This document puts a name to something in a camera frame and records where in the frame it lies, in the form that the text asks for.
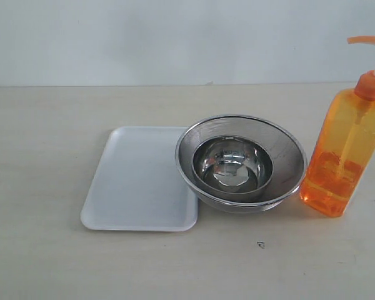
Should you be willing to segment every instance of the orange bottle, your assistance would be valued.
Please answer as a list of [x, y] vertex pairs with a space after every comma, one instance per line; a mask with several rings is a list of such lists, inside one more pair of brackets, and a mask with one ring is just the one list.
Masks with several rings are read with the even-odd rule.
[[[375, 36], [347, 41], [375, 44]], [[369, 71], [334, 98], [300, 187], [303, 202], [329, 217], [342, 216], [374, 150], [375, 71]]]

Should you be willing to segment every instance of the metal colander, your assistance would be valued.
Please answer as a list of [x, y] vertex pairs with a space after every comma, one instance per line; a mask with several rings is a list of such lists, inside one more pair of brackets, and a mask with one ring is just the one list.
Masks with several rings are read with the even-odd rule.
[[[272, 181], [256, 202], [231, 202], [203, 191], [192, 170], [195, 150], [204, 141], [217, 136], [239, 136], [261, 145], [270, 155]], [[267, 120], [252, 116], [223, 115], [210, 117], [188, 128], [176, 145], [176, 165], [189, 187], [205, 203], [231, 213], [263, 211], [279, 204], [298, 190], [307, 168], [307, 159], [298, 141], [286, 130]]]

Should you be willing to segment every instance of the small black mark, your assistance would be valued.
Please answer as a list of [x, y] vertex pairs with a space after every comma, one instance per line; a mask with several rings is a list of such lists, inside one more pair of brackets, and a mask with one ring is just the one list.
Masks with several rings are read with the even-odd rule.
[[265, 249], [265, 242], [257, 242], [257, 245], [258, 245], [261, 249]]

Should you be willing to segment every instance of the bowl rim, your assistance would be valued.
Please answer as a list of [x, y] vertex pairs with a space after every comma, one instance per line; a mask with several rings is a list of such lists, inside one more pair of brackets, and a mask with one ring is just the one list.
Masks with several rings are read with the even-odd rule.
[[[196, 168], [194, 167], [194, 156], [195, 156], [197, 150], [202, 145], [204, 145], [205, 143], [207, 143], [207, 142], [209, 142], [209, 141], [211, 141], [213, 139], [217, 139], [217, 138], [236, 138], [236, 139], [242, 139], [242, 140], [246, 140], [246, 141], [248, 141], [248, 142], [250, 142], [252, 144], [255, 144], [257, 147], [261, 148], [261, 150], [264, 151], [264, 153], [266, 154], [267, 158], [271, 162], [271, 174], [269, 175], [267, 181], [262, 186], [260, 186], [259, 188], [253, 189], [252, 191], [249, 191], [249, 192], [224, 192], [224, 191], [220, 191], [220, 190], [216, 189], [215, 187], [210, 186], [204, 180], [202, 180], [200, 178], [199, 174], [196, 172]], [[272, 181], [273, 175], [274, 175], [274, 160], [272, 159], [271, 155], [269, 155], [268, 151], [264, 147], [262, 147], [258, 142], [253, 141], [252, 139], [248, 139], [246, 137], [242, 137], [242, 136], [228, 136], [228, 135], [222, 134], [222, 135], [219, 135], [219, 136], [214, 136], [214, 137], [210, 137], [209, 139], [206, 139], [205, 141], [203, 141], [200, 145], [198, 145], [195, 148], [195, 150], [193, 152], [193, 157], [191, 159], [191, 168], [192, 168], [193, 176], [196, 176], [198, 178], [198, 180], [200, 180], [200, 182], [203, 185], [205, 185], [207, 188], [209, 188], [211, 190], [214, 190], [214, 191], [220, 191], [221, 193], [223, 193], [223, 194], [225, 194], [227, 196], [244, 197], [244, 196], [250, 196], [251, 194], [254, 194], [254, 193], [258, 193], [259, 191], [262, 191], [262, 190], [264, 190], [264, 189], [266, 189], [268, 187], [268, 185]]]
[[[303, 161], [303, 172], [301, 174], [301, 177], [300, 179], [297, 181], [297, 183], [286, 193], [284, 193], [283, 195], [277, 197], [277, 198], [274, 198], [274, 199], [271, 199], [271, 200], [268, 200], [268, 201], [263, 201], [263, 202], [250, 202], [250, 203], [243, 203], [243, 202], [233, 202], [233, 201], [228, 201], [228, 200], [223, 200], [223, 199], [220, 199], [216, 196], [213, 196], [205, 191], [203, 191], [202, 189], [199, 189], [186, 175], [185, 173], [183, 172], [182, 170], [182, 167], [181, 167], [181, 163], [179, 162], [179, 149], [181, 147], [181, 143], [182, 143], [182, 140], [184, 139], [184, 137], [186, 136], [186, 134], [193, 130], [194, 128], [196, 128], [197, 126], [201, 125], [201, 124], [204, 124], [208, 121], [212, 121], [212, 120], [216, 120], [216, 119], [224, 119], [224, 118], [243, 118], [243, 119], [250, 119], [250, 120], [254, 120], [254, 121], [260, 121], [262, 123], [266, 123], [270, 126], [273, 126], [275, 128], [277, 128], [278, 130], [282, 131], [284, 134], [286, 134], [292, 141], [293, 143], [297, 146], [297, 148], [299, 148], [300, 150], [300, 153], [301, 153], [301, 158], [302, 158], [302, 161]], [[268, 204], [272, 204], [272, 203], [275, 203], [275, 202], [278, 202], [278, 201], [281, 201], [289, 196], [291, 196], [292, 194], [294, 194], [300, 187], [300, 184], [302, 183], [305, 175], [306, 175], [306, 170], [307, 170], [307, 167], [308, 167], [308, 161], [307, 161], [307, 156], [306, 156], [306, 153], [304, 152], [304, 148], [301, 146], [300, 142], [289, 132], [287, 131], [286, 129], [282, 128], [281, 126], [277, 125], [276, 123], [273, 123], [271, 121], [268, 121], [266, 119], [263, 119], [263, 118], [260, 118], [260, 117], [254, 117], [254, 116], [250, 116], [250, 115], [245, 115], [245, 114], [220, 114], [220, 115], [217, 115], [217, 116], [211, 116], [211, 117], [207, 117], [205, 119], [202, 119], [196, 123], [194, 123], [192, 126], [188, 127], [182, 134], [181, 136], [179, 137], [179, 139], [177, 140], [177, 143], [176, 143], [176, 147], [175, 147], [175, 163], [176, 163], [176, 167], [177, 167], [177, 170], [179, 171], [179, 173], [181, 174], [182, 178], [185, 180], [185, 182], [187, 183], [187, 185], [196, 193], [202, 195], [202, 196], [206, 196], [207, 198], [209, 199], [212, 199], [213, 201], [216, 201], [218, 203], [221, 203], [221, 204], [225, 204], [225, 205], [228, 205], [228, 206], [236, 206], [236, 207], [247, 207], [247, 208], [254, 208], [254, 207], [258, 207], [258, 206], [264, 206], [264, 205], [268, 205]]]

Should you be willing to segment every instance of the pump bottle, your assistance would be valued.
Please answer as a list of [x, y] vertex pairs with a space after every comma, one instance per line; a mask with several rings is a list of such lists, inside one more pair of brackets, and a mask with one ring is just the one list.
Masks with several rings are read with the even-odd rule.
[[[375, 45], [375, 36], [347, 41]], [[303, 202], [326, 216], [342, 216], [374, 150], [375, 70], [332, 101], [300, 187]]]

